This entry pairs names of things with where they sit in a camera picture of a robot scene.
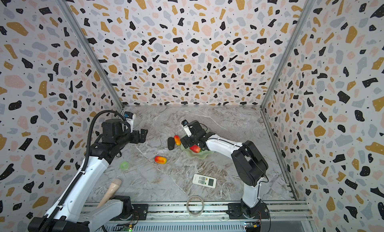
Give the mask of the red fake apple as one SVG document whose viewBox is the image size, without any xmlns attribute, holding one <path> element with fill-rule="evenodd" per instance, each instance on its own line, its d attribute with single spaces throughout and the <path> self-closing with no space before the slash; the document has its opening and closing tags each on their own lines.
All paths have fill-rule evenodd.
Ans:
<svg viewBox="0 0 384 232">
<path fill-rule="evenodd" d="M 194 145 L 192 147 L 190 147 L 190 150 L 196 154 L 200 153 L 201 152 L 201 148 L 197 145 Z"/>
</svg>

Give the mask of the red yellow fake mango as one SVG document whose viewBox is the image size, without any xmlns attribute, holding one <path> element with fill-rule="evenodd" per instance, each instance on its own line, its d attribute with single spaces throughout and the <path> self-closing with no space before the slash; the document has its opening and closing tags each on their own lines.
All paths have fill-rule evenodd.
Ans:
<svg viewBox="0 0 384 232">
<path fill-rule="evenodd" d="M 178 135 L 174 136 L 174 140 L 175 140 L 175 144 L 177 146 L 181 146 L 182 142 L 181 142 L 181 139 L 180 139 L 180 137 Z"/>
</svg>

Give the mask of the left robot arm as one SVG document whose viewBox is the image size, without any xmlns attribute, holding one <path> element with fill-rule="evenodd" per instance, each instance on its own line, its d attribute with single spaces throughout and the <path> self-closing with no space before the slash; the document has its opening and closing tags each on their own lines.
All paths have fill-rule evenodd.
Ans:
<svg viewBox="0 0 384 232">
<path fill-rule="evenodd" d="M 42 216 L 34 217 L 29 232 L 95 232 L 113 218 L 134 215 L 128 196 L 110 196 L 90 215 L 81 216 L 85 202 L 100 176 L 127 144 L 146 141 L 146 129 L 131 130 L 130 123 L 109 119 L 102 123 L 102 134 L 87 147 L 86 158 L 64 193 Z"/>
</svg>

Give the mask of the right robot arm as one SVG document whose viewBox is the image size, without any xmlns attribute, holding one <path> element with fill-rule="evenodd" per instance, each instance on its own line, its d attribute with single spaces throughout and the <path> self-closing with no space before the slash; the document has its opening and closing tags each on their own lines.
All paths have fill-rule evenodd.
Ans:
<svg viewBox="0 0 384 232">
<path fill-rule="evenodd" d="M 185 148 L 198 146 L 232 159 L 244 189 L 240 210 L 229 209 L 229 214 L 250 219 L 258 216 L 260 214 L 258 209 L 261 206 L 260 187 L 261 183 L 267 182 L 266 171 L 269 166 L 256 145 L 249 140 L 240 143 L 220 137 L 214 132 L 203 129 L 197 120 L 192 122 L 184 120 L 182 126 L 186 136 L 181 139 L 181 143 Z"/>
</svg>

